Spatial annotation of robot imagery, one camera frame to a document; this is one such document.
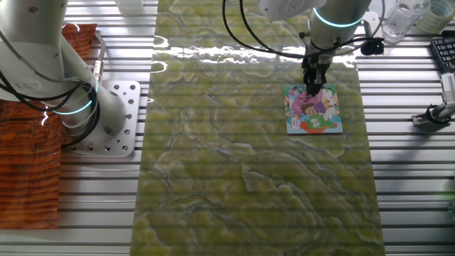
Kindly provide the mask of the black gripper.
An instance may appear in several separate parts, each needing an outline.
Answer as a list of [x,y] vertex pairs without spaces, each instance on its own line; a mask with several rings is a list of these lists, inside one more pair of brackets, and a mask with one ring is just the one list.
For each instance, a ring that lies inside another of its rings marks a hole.
[[316,96],[326,83],[326,72],[332,64],[333,57],[329,55],[318,55],[315,57],[305,57],[301,67],[304,74],[304,84],[306,94]]

